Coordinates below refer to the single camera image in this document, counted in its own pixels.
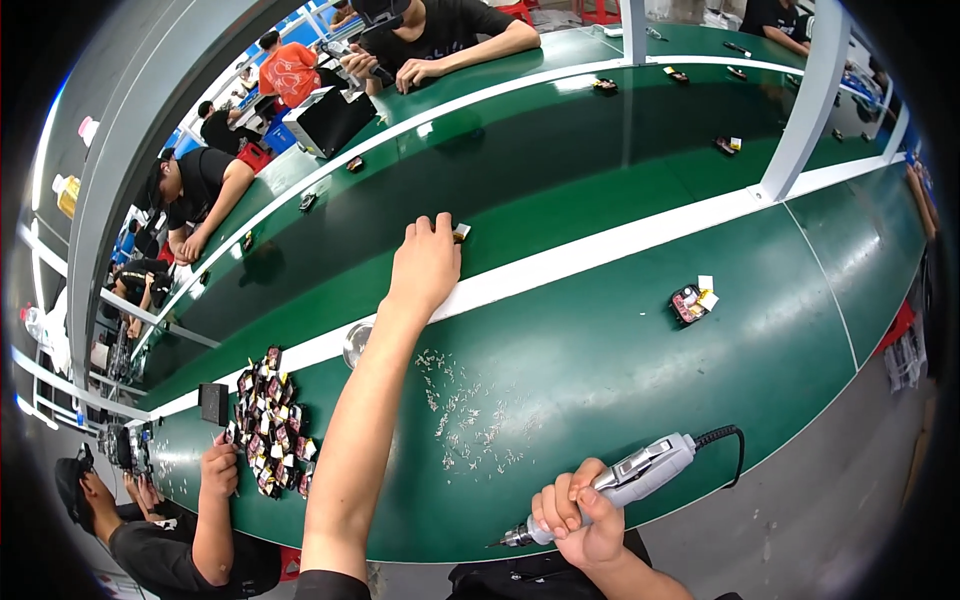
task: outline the metal frame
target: metal frame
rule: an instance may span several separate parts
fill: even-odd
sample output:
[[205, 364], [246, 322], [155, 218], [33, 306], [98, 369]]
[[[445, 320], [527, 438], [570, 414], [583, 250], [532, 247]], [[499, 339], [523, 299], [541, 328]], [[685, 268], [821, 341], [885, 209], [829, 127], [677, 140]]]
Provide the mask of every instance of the metal frame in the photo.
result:
[[623, 27], [623, 58], [630, 64], [645, 64], [647, 61], [647, 9], [644, 0], [621, 2], [620, 21], [620, 26]]
[[820, 18], [813, 23], [810, 56], [797, 102], [763, 178], [747, 188], [758, 202], [779, 202], [787, 196], [813, 153], [833, 108], [847, 59], [851, 19], [837, 0], [821, 0], [817, 9]]
[[[93, 306], [120, 227], [156, 152], [217, 74], [249, 44], [295, 11], [299, 0], [172, 0], [113, 80], [90, 146], [70, 230], [67, 329], [76, 381], [86, 385]], [[81, 62], [94, 60], [82, 56]], [[64, 92], [69, 94], [70, 85]]]
[[92, 404], [93, 406], [99, 408], [106, 408], [111, 413], [130, 417], [131, 419], [150, 420], [150, 413], [146, 411], [96, 396], [87, 390], [78, 388], [66, 379], [58, 377], [56, 373], [47, 371], [17, 348], [11, 347], [10, 351], [13, 357], [13, 362], [19, 365], [24, 371], [28, 372], [34, 377], [46, 381], [62, 392], [67, 392], [81, 402], [86, 402], [87, 404]]

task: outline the hand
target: hand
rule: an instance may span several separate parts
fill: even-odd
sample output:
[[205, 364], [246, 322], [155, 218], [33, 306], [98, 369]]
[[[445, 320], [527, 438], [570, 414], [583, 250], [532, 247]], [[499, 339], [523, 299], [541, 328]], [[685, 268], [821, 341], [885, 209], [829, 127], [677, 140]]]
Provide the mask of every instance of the hand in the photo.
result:
[[147, 507], [147, 510], [154, 508], [154, 506], [160, 503], [159, 494], [156, 493], [153, 482], [147, 479], [145, 474], [140, 473], [136, 486], [140, 492], [140, 498], [143, 500], [143, 505]]
[[133, 502], [133, 504], [139, 504], [137, 499], [140, 497], [140, 494], [136, 487], [136, 480], [133, 479], [133, 475], [126, 470], [123, 472], [123, 487], [127, 490], [131, 502]]
[[139, 321], [139, 320], [134, 321], [131, 326], [127, 327], [127, 337], [129, 337], [132, 340], [135, 340], [136, 338], [140, 337], [140, 327], [142, 326], [143, 326], [142, 321]]
[[410, 91], [411, 86], [420, 87], [420, 82], [426, 77], [442, 77], [446, 74], [444, 62], [439, 60], [409, 59], [396, 72], [396, 89], [401, 94]]
[[[553, 532], [557, 549], [581, 570], [614, 563], [624, 551], [623, 509], [615, 509], [590, 485], [606, 468], [588, 458], [577, 472], [563, 473], [531, 501], [534, 520], [543, 531]], [[586, 527], [581, 527], [581, 510], [593, 520]]]
[[376, 57], [360, 47], [359, 44], [350, 44], [350, 50], [353, 54], [348, 54], [340, 59], [340, 64], [350, 74], [360, 79], [379, 79], [370, 72], [377, 66]]
[[427, 217], [407, 226], [406, 239], [394, 254], [390, 292], [381, 302], [423, 324], [460, 278], [460, 246], [453, 243], [450, 213], [437, 215], [436, 231], [431, 228]]
[[186, 238], [186, 241], [180, 245], [180, 257], [177, 258], [178, 264], [180, 264], [181, 259], [185, 261], [186, 264], [197, 262], [197, 259], [200, 258], [200, 252], [203, 252], [204, 246], [206, 246], [206, 238], [207, 235], [204, 233], [203, 228], [198, 228], [191, 233], [190, 237]]
[[237, 487], [237, 446], [224, 443], [221, 432], [200, 457], [200, 494], [227, 498]]

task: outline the black cap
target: black cap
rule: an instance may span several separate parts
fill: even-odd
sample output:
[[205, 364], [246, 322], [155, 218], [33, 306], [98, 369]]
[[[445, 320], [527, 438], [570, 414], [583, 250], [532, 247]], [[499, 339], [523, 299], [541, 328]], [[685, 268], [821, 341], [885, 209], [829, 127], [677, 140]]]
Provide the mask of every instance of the black cap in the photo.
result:
[[151, 165], [147, 178], [143, 181], [143, 185], [140, 186], [136, 196], [133, 198], [134, 206], [143, 211], [160, 208], [160, 164], [169, 161], [170, 157], [168, 156], [161, 156], [154, 160], [154, 164]]
[[63, 502], [70, 520], [80, 523], [84, 531], [92, 536], [94, 533], [90, 505], [87, 504], [84, 490], [80, 485], [80, 480], [86, 471], [81, 461], [75, 458], [60, 458], [54, 466], [54, 479], [57, 481], [60, 501]]
[[384, 12], [396, 16], [410, 8], [410, 0], [351, 0], [350, 4], [370, 21]]

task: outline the gray machine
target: gray machine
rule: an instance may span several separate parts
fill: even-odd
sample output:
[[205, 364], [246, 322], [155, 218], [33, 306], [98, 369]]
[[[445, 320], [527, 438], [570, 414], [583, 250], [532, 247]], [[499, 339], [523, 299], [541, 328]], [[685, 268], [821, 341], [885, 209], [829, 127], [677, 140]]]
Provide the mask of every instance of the gray machine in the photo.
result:
[[[672, 433], [665, 438], [641, 448], [627, 458], [607, 467], [593, 480], [593, 488], [606, 496], [616, 508], [623, 508], [631, 502], [643, 499], [670, 481], [687, 465], [693, 462], [697, 450], [721, 438], [736, 435], [740, 439], [740, 460], [733, 481], [724, 488], [732, 488], [740, 479], [743, 469], [744, 439], [743, 432], [735, 425], [714, 429], [696, 439], [689, 434]], [[581, 512], [584, 526], [592, 521]], [[530, 515], [503, 535], [500, 541], [488, 547], [498, 545], [518, 547], [530, 543], [546, 545], [554, 540], [551, 532], [543, 531]]]

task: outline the gray floor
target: gray floor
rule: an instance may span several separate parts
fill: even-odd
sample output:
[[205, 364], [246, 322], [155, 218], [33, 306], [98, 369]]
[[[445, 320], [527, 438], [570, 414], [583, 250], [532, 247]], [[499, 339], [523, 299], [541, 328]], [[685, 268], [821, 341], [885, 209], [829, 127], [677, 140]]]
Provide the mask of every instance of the gray floor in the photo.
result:
[[[933, 393], [923, 382], [891, 396], [883, 361], [871, 360], [822, 415], [745, 473], [735, 489], [641, 527], [654, 567], [703, 600], [727, 591], [744, 600], [841, 596], [897, 518], [924, 400]], [[54, 462], [73, 456], [84, 436], [30, 421], [28, 435], [52, 485]], [[98, 457], [97, 464], [112, 487], [106, 459]], [[125, 501], [119, 473], [117, 490]], [[92, 566], [118, 570], [91, 536], [65, 513], [61, 517]], [[448, 565], [380, 569], [380, 600], [443, 600], [449, 593]], [[291, 598], [293, 592], [284, 584], [261, 597]]]

